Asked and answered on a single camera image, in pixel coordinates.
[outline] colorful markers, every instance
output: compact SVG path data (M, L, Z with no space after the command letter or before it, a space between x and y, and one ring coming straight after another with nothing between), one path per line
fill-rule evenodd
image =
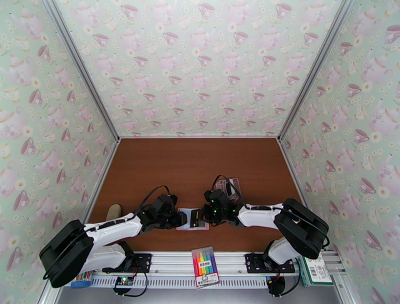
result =
M85 288L92 284L92 272L86 271L76 276L75 280L71 282L71 288Z
M198 288L218 284L220 279L217 271L213 247L195 249L191 251L194 275Z
M194 274L197 276L203 276L213 274L217 272L216 259L214 254L207 251L200 251L192 253Z

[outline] floral wallpaper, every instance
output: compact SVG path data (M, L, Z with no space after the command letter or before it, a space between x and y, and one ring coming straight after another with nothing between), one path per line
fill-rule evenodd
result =
M399 13L358 1L283 139L363 303L400 303Z
M120 136L277 136L335 0L57 0Z
M0 4L0 303L35 303L41 248L91 200L114 144L40 1Z

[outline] wooden table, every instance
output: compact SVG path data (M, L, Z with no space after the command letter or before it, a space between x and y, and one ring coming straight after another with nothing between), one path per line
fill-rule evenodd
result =
M154 187L167 185L178 196L177 207L201 208L204 192L218 174L239 178L249 204L274 205L300 200L277 141L272 138L123 139L90 223L102 222L113 204L122 214L135 210ZM152 203L158 194L149 200ZM215 251L263 251L277 230L236 228L229 224L208 231L153 230L128 239L134 251L189 251L213 246Z

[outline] metal frame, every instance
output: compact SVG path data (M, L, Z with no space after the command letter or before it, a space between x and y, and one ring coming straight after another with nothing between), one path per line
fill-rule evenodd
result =
M51 20L53 21L56 29L57 29L57 33L59 34L60 38L61 38L61 42L64 44L65 48L67 49L75 67L77 68L80 76L83 79L83 82L85 83L88 91L90 92L90 94L92 95L95 104L98 108L98 110L100 111L100 113L102 114L107 127L109 128L111 134L113 135L114 139L116 140L115 145L113 145L111 152L110 152L110 156L108 158L108 161L106 163L106 165L104 166L101 178L99 179L97 185L95 186L95 192L94 195L92 196L91 202L87 205L84 214L83 214L83 221L86 222L89 219L90 214L92 213L93 207L95 205L96 199L99 195L100 189L104 183L105 177L107 175L107 172L110 168L111 162L115 156L115 153L117 151L118 145L120 143L120 137L118 135L118 132L110 118L110 116L108 115L106 108L104 107L102 100L100 98L100 95L91 79L90 73L88 72L88 70L86 69L86 66L84 64L84 61L82 59L82 57L80 56L78 49L74 43L74 40L71 36L70 31L68 30L63 16L60 12L60 10L58 9L57 4L55 3L54 0L42 0ZM307 96L310 87L313 84L314 79L316 78L319 70L321 69L321 66L323 64L323 62L326 60L327 55L333 45L333 42L335 41L335 39L338 36L338 33L340 32L341 27L344 25L345 20L347 18L347 16L349 15L351 8L353 7L354 3L356 2L356 0L343 0L342 3L340 4L340 7L336 13L336 16L331 24L331 27L328 31L327 36L324 39L324 42L322 43L321 49L319 50L316 59L314 60L314 63L307 75L307 78L296 98L296 102L294 104L294 106L292 107L288 117L285 120L285 123L282 127L282 130L280 131L278 136L249 136L249 137L245 137L245 138L276 138L278 141L278 144L281 148L283 157L286 161L286 164L289 168L290 174L293 178L293 181L296 185L297 191L300 194L300 197L302 199L302 202L305 204L306 200L305 197L303 195L303 192L301 190L301 187L299 187L298 181L296 179L296 176L294 174L293 168L292 168L292 164L289 161L288 155L286 153L286 149L285 146L282 144L282 140L289 127L291 122L293 121L294 117L296 116L297 112L299 111L303 101L305 100L305 97ZM211 136L211 138L221 138L220 136ZM123 136L124 139L129 139L129 138L136 138L134 136ZM146 137L140 137L140 138L152 138L151 136L146 136ZM232 136L232 137L227 137L227 138L242 138L242 136ZM170 252L158 252L157 254L163 255L164 256L160 256L160 261L163 261L163 263L166 263L169 261L170 258L173 258L173 255ZM216 259L218 259L217 257L222 254L222 256L220 256L220 258L224 257L225 254L227 255L232 255L235 253L229 252L229 253L224 253L224 252L216 252ZM353 289L353 287L350 284L350 281L347 277L347 275L343 275L345 274L344 269L342 270L338 270L339 269L339 264L337 261L333 262L333 267L337 270L336 274L333 275L334 278L334 282L336 285L336 289L340 295L341 300L343 301L343 303L358 303L359 301L357 301L357 296L356 293ZM222 278L224 278L225 274L223 274L224 271L222 271L221 276ZM236 280L242 280L243 278L245 278L245 274L247 275L247 273L243 273L243 270L241 269L237 269L234 270L231 273L231 276L226 275L227 278L231 277L236 278ZM154 279L160 277L160 273L155 273L154 274L150 274L151 277L153 277ZM40 296L40 299L38 301L39 304L47 304L47 303L56 303L58 301L59 295L60 295L60 290L61 289L54 289L50 286L49 282L46 282L46 285L43 289L43 292Z
M323 63L326 61L327 56L330 50L332 49L333 43L339 36L339 33L342 27L344 26L347 17L349 16L355 3L356 0L342 0L340 7L337 10L337 13L330 25L328 33L322 43L322 46L319 49L319 52L316 55L316 58L311 66L311 69L308 72L308 75L303 83L303 86L301 87L297 95L296 101L294 102L294 105L291 107L290 113L287 116L286 121L283 124L282 130L278 135L279 140L284 138L286 133L288 132L288 129L293 119L295 118L304 100L306 99L315 79L317 79L318 72L321 70Z
M121 136L121 139L277 139L277 136Z
M54 0L42 0L42 3L46 8L48 15L50 16L53 25L55 26L56 34L58 34L61 43L66 48L70 59L75 65L80 77L82 78L83 83L85 84L87 90L94 99L94 103L96 104L97 109L100 111L100 114L103 116L109 131L111 132L114 139L117 141L120 138L117 129L115 128L104 104L102 103L102 99L100 98L95 84L93 83L92 78L88 70L86 69L85 63L81 55L79 54L71 33L68 30L66 23L64 22L62 13L60 12Z
M149 289L195 289L193 276L193 258L190 251L149 251L152 254L148 277ZM276 273L247 273L245 254L248 252L215 252L215 261L221 283L208 287L209 289L265 289L266 276L276 276ZM323 251L329 274L341 277L346 275L344 266L336 251ZM294 273L282 273L281 276L297 277L299 266L295 261ZM96 271L92 275L93 288L113 288L118 276L127 273L107 274ZM132 288L142 289L145 277L139 273Z

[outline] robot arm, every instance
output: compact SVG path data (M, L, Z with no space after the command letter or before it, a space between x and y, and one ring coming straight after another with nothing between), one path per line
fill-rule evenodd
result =
M43 278L49 278L51 285L58 288L90 270L129 271L133 267L132 249L125 242L105 245L152 229L172 229L186 224L186 215L175 209L177 200L168 192L153 204L142 206L142 203L135 212L114 220L86 225L79 220L69 222L39 254L46 270Z
M266 256L281 265L298 255L317 259L324 245L329 227L327 223L293 198L284 203L254 206L239 205L222 190L207 191L203 218L212 226L228 222L236 227L261 226L279 230L283 238L268 246Z

